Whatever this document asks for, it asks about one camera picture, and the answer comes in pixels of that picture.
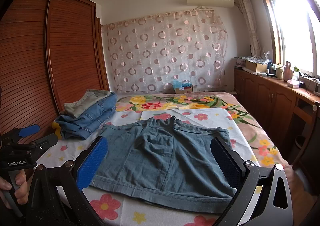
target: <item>wardrobe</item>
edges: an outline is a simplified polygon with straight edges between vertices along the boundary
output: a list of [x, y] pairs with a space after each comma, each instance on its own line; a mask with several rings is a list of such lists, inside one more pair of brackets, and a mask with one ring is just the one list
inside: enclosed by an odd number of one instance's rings
[[100, 20], [89, 0], [14, 0], [0, 21], [1, 135], [38, 124], [53, 131], [63, 104], [108, 90]]

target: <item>human hand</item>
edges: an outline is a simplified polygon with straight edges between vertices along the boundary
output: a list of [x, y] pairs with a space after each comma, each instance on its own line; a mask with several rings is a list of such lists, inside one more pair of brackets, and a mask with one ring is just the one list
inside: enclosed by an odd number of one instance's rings
[[[26, 181], [26, 174], [24, 170], [20, 170], [20, 172], [16, 175], [16, 184], [20, 186], [18, 190], [14, 192], [15, 197], [17, 198], [18, 204], [26, 204], [28, 201], [28, 184]], [[9, 191], [11, 189], [11, 184], [9, 184], [6, 180], [0, 177], [0, 189]], [[4, 201], [4, 204], [7, 208], [11, 209], [8, 201], [4, 198], [3, 193], [0, 191], [0, 197]]]

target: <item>window curtain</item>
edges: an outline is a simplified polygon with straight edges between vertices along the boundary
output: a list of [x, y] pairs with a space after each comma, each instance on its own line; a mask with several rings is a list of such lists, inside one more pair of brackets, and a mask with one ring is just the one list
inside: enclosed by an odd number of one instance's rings
[[257, 24], [254, 17], [253, 9], [250, 0], [239, 0], [241, 11], [244, 15], [245, 22], [247, 23], [250, 42], [251, 54], [261, 56], [260, 44], [257, 37]]
[[108, 74], [120, 94], [171, 92], [174, 80], [223, 89], [227, 31], [214, 10], [172, 12], [103, 26]]

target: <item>window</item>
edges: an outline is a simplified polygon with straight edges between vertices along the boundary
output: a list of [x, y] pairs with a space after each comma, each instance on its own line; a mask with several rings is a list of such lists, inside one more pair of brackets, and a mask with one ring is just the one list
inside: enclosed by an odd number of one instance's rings
[[265, 0], [272, 23], [275, 63], [320, 76], [320, 22], [307, 0]]

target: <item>blue denim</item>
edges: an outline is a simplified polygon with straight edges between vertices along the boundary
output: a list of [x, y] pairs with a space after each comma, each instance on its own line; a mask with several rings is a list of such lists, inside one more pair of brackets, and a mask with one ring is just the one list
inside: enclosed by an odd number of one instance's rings
[[99, 126], [114, 113], [116, 109], [117, 95], [111, 93], [108, 97], [99, 100], [90, 106], [78, 118], [60, 115], [56, 123], [61, 127], [61, 135], [64, 139], [80, 137], [87, 139]]
[[168, 120], [104, 125], [108, 154], [91, 186], [163, 206], [222, 213], [236, 190], [211, 153], [220, 136], [231, 148], [228, 130]]

